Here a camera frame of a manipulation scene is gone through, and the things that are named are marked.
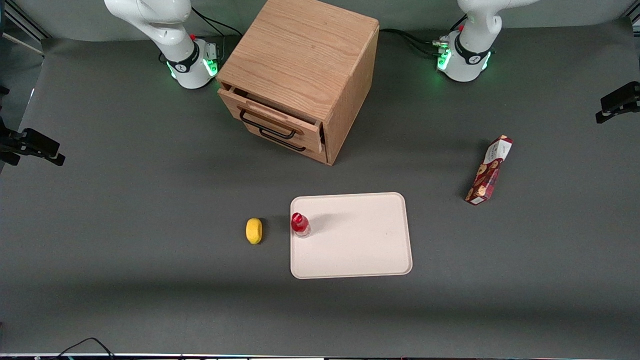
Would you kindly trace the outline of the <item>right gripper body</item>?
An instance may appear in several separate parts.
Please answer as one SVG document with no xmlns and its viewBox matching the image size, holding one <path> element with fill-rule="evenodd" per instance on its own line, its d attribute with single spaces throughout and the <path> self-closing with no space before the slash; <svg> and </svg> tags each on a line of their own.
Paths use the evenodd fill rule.
<svg viewBox="0 0 640 360">
<path fill-rule="evenodd" d="M 9 129 L 0 117 L 0 150 L 21 150 L 22 134 Z"/>
</svg>

